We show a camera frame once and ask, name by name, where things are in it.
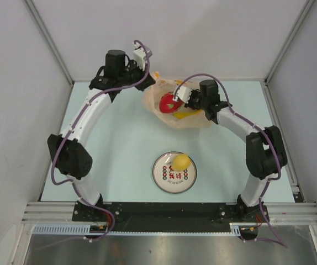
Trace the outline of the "yellow fake banana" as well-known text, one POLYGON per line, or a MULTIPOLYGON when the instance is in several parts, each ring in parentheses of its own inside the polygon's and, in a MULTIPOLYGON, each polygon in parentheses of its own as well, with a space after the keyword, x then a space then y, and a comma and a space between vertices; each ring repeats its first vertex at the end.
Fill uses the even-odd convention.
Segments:
POLYGON ((192 115, 198 115, 199 113, 201 113, 201 110, 196 110, 193 112, 174 112, 173 116, 177 119, 184 119, 188 116, 192 116, 192 115))

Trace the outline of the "translucent orange plastic bag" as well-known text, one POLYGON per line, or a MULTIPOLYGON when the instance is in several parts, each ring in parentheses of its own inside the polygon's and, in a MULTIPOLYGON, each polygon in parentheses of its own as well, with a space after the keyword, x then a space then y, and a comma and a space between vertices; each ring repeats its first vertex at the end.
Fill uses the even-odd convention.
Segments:
POLYGON ((142 99, 146 110, 154 113, 173 129, 199 129, 211 126, 212 122, 206 119, 202 110, 194 110, 186 107, 182 101, 173 100, 173 91, 182 83, 181 79, 164 79, 158 72, 153 72, 152 76, 156 83, 145 90, 142 99))

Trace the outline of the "red fake dragon fruit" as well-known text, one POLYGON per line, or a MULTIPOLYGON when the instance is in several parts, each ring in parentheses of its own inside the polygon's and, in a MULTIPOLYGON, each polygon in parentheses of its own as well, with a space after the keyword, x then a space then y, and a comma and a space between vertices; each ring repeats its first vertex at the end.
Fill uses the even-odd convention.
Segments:
POLYGON ((182 105, 183 102, 181 101, 173 101, 173 93, 168 92, 162 96, 162 98, 159 101, 158 107, 160 112, 164 114, 169 114, 176 112, 182 105))

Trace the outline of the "yellow fake lemon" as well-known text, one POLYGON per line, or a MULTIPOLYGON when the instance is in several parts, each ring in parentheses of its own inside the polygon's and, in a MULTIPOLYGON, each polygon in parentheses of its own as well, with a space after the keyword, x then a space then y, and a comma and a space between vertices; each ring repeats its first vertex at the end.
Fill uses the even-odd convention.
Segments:
POLYGON ((189 167, 190 164, 191 160, 189 156, 185 153, 180 153, 173 159, 172 168, 175 171, 184 171, 189 167))

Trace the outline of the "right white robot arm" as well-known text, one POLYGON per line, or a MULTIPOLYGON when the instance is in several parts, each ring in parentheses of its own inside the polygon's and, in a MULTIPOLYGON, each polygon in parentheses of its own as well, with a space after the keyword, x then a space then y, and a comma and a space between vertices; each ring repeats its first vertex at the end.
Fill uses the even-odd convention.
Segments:
POLYGON ((236 214, 240 220, 250 221, 257 211, 264 214, 263 197, 269 184, 281 178, 281 169, 288 163, 286 150, 277 126, 262 128, 237 113, 228 99, 220 99, 219 88, 223 85, 207 79, 199 83, 199 89, 176 89, 175 97, 189 108, 203 110, 207 120, 230 130, 245 143, 249 177, 237 198, 236 214))

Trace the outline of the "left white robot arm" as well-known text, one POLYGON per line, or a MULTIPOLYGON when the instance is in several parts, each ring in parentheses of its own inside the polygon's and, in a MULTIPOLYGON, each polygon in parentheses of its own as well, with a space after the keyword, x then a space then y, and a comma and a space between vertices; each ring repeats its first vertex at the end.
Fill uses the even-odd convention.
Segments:
POLYGON ((93 158, 86 150, 87 140, 100 116, 121 91, 129 88, 144 91, 155 84, 149 74, 151 50, 139 43, 134 46, 132 57, 122 50, 107 52, 105 64, 91 80, 86 98, 75 117, 61 133, 51 134, 47 139, 52 183, 56 186, 72 184, 81 203, 86 205, 85 215, 93 221, 103 216, 104 207, 100 204, 102 196, 90 175, 93 158))

